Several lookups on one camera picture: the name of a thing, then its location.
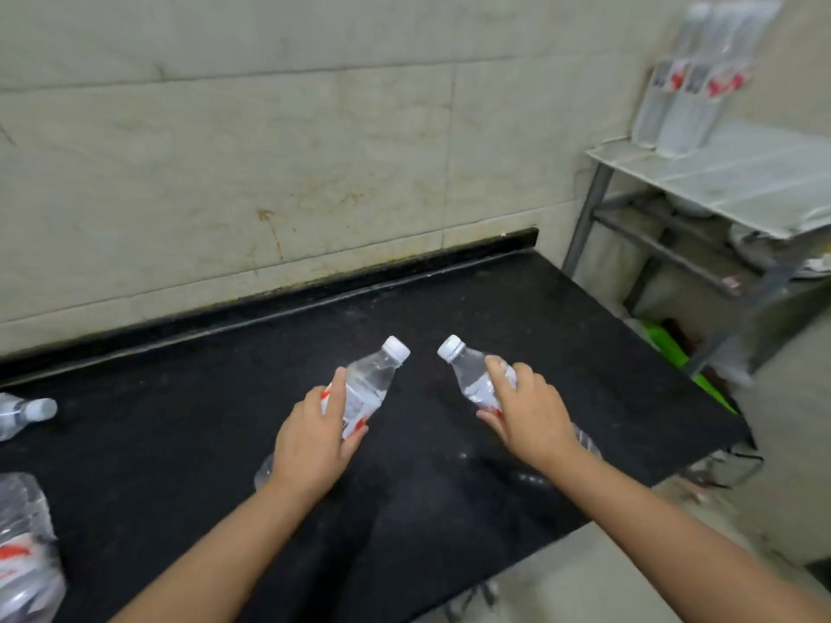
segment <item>green object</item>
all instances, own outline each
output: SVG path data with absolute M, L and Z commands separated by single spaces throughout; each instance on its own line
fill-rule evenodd
M 676 343 L 676 340 L 670 336 L 670 333 L 662 327 L 654 323 L 650 323 L 649 321 L 641 321 L 641 325 L 646 329 L 647 334 L 649 334 L 649 340 L 652 345 L 654 345 L 656 349 L 664 355 L 670 363 L 672 363 L 672 365 L 680 367 L 690 359 L 689 356 L 684 354 L 684 351 L 680 348 L 680 345 Z M 719 393 L 719 390 L 712 386 L 710 380 L 703 377 L 701 374 L 696 374 L 692 377 L 692 381 L 708 394 L 713 396 L 713 398 L 718 400 L 724 408 L 728 408 L 733 413 L 738 414 L 737 411 L 730 406 L 727 400 L 725 400 L 721 393 Z

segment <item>black countertop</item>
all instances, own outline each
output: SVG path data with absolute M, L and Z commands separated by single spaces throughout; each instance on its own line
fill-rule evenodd
M 0 471 L 47 494 L 70 583 L 57 621 L 115 614 L 253 491 L 293 403 L 389 334 L 410 359 L 240 620 L 410 620 L 587 522 L 474 417 L 435 354 L 449 334 L 529 363 L 647 485 L 746 433 L 530 250 L 37 379 L 8 390 L 54 397 L 57 418 L 0 444 Z

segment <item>tiled floor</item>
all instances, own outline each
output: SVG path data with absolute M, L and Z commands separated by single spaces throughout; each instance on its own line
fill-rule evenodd
M 800 566 L 789 564 L 758 537 L 746 533 L 733 508 L 720 498 L 697 502 L 674 482 L 660 488 L 689 513 L 752 551 L 790 581 L 829 596 Z M 496 578 L 499 602 L 491 609 L 481 597 L 464 617 L 470 623 L 677 623 L 626 555 L 595 524 L 545 548 Z M 442 609 L 417 623 L 445 623 Z

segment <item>white bottle cap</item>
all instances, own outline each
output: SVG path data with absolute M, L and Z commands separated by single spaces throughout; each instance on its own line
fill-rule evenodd
M 23 414 L 30 422 L 42 422 L 52 419 L 57 413 L 57 402 L 52 398 L 40 398 L 26 402 L 23 406 Z
M 462 351 L 463 347 L 464 343 L 462 343 L 462 339 L 455 334 L 451 334 L 447 337 L 447 340 L 441 344 L 441 347 L 436 354 L 440 355 L 444 360 L 450 363 L 456 356 L 459 355 L 459 352 Z
M 380 348 L 399 363 L 403 363 L 410 356 L 410 348 L 401 343 L 395 336 L 390 336 Z

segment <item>hand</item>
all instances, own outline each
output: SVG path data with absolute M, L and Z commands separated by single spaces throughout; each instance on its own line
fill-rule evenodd
M 369 431 L 364 425 L 341 440 L 347 401 L 347 371 L 343 367 L 338 367 L 332 378 L 325 415 L 321 410 L 324 389 L 315 387 L 309 391 L 283 422 L 274 446 L 271 478 L 265 486 L 296 493 L 312 504 L 338 481 Z
M 516 457 L 547 473 L 567 462 L 574 450 L 582 449 L 574 437 L 563 399 L 545 378 L 525 363 L 517 363 L 514 388 L 505 376 L 500 358 L 488 356 L 484 364 L 502 403 L 502 417 L 483 410 L 476 416 L 493 429 Z

